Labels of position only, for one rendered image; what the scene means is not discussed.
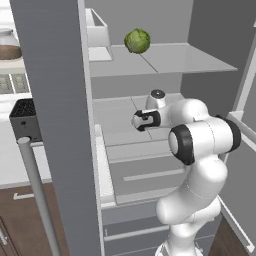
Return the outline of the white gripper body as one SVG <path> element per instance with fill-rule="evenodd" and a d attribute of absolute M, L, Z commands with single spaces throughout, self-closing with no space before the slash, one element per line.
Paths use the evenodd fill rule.
<path fill-rule="evenodd" d="M 131 124 L 137 130 L 143 130 L 143 121 L 142 121 L 142 112 L 141 111 L 135 112 L 135 114 L 132 117 Z"/>

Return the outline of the glass fridge shelf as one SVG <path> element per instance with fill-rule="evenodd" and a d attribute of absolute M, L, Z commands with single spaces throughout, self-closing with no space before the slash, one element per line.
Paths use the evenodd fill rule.
<path fill-rule="evenodd" d="M 107 146 L 167 139 L 168 128 L 139 132 L 132 126 L 133 114 L 145 108 L 146 99 L 143 95 L 93 100 L 95 123 L 101 125 Z"/>
<path fill-rule="evenodd" d="M 129 53 L 124 46 L 115 45 L 112 53 L 112 61 L 90 63 L 92 77 L 237 70 L 188 43 L 153 44 L 143 54 Z"/>

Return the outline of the grey fridge crisper drawer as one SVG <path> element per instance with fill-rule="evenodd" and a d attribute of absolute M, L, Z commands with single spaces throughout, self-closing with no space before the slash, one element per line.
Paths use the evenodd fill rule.
<path fill-rule="evenodd" d="M 166 140 L 110 146 L 107 156 L 119 205 L 167 195 L 181 185 L 186 176 L 183 164 L 171 154 Z M 124 176 L 176 169 L 184 169 L 184 173 L 128 182 L 122 179 Z"/>

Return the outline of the grey left fridge door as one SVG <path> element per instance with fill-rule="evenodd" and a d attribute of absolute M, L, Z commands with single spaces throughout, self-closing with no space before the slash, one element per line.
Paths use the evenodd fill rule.
<path fill-rule="evenodd" d="M 10 0 L 70 256 L 102 256 L 84 0 Z"/>

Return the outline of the grey fridge door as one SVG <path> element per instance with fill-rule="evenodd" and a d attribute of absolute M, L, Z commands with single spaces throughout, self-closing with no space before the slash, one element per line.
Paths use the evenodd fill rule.
<path fill-rule="evenodd" d="M 10 0 L 70 256 L 102 256 L 84 0 Z"/>
<path fill-rule="evenodd" d="M 256 39 L 228 117 L 241 129 L 242 141 L 225 156 L 229 176 L 219 197 L 222 214 L 249 256 L 256 256 Z"/>

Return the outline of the grey fridge freezer drawer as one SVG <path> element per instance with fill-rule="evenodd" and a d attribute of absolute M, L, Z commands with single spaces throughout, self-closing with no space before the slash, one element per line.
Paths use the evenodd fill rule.
<path fill-rule="evenodd" d="M 168 228 L 156 217 L 156 201 L 102 210 L 105 256 L 154 256 Z M 156 231 L 113 239 L 115 235 L 156 228 Z"/>

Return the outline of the grey fridge body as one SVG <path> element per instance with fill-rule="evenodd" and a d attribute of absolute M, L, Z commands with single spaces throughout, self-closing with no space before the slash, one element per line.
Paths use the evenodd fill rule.
<path fill-rule="evenodd" d="M 213 114 L 231 109 L 256 33 L 256 0 L 85 0 L 85 5 L 109 25 L 112 47 L 126 48 L 125 36 L 139 28 L 150 35 L 150 46 L 188 43 L 237 68 L 107 77 L 92 77 L 90 73 L 93 98 L 143 96 L 159 88 L 169 101 L 202 99 Z"/>

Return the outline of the grey right fridge door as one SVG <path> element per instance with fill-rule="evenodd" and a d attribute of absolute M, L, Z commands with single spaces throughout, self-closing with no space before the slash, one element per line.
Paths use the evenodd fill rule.
<path fill-rule="evenodd" d="M 242 141 L 225 156 L 229 176 L 219 197 L 222 214 L 249 256 L 256 256 L 256 39 L 228 117 L 241 129 Z"/>

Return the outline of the white long door bin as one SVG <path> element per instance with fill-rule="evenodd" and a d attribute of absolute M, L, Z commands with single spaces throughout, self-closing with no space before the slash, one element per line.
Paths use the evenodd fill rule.
<path fill-rule="evenodd" d="M 110 173 L 103 132 L 99 124 L 95 125 L 96 153 L 101 205 L 111 207 L 116 205 L 112 177 Z"/>

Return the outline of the green cabbage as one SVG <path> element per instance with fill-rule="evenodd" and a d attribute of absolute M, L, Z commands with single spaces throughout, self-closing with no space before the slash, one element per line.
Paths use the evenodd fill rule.
<path fill-rule="evenodd" d="M 150 35 L 143 29 L 136 28 L 125 36 L 124 44 L 130 53 L 144 53 L 150 47 Z"/>

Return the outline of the white small door bin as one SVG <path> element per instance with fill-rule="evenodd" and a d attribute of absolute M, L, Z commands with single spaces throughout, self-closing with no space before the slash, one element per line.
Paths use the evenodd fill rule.
<path fill-rule="evenodd" d="M 85 9 L 88 35 L 89 60 L 112 61 L 113 54 L 109 37 L 108 25 L 92 8 Z"/>

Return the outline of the black toaster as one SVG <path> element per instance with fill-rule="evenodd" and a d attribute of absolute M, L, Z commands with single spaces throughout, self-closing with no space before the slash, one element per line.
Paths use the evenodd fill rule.
<path fill-rule="evenodd" d="M 42 135 L 32 98 L 19 99 L 9 115 L 16 139 L 29 137 L 31 142 L 41 142 Z"/>

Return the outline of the brown wooden cupboard drawer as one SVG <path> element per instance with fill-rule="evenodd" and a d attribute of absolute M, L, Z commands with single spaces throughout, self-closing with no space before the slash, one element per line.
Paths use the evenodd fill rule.
<path fill-rule="evenodd" d="M 70 256 L 54 187 L 51 183 L 46 183 L 43 189 L 61 255 Z M 0 190 L 0 217 L 19 256 L 52 256 L 35 198 L 14 200 L 15 193 L 32 194 L 32 188 L 24 186 Z"/>

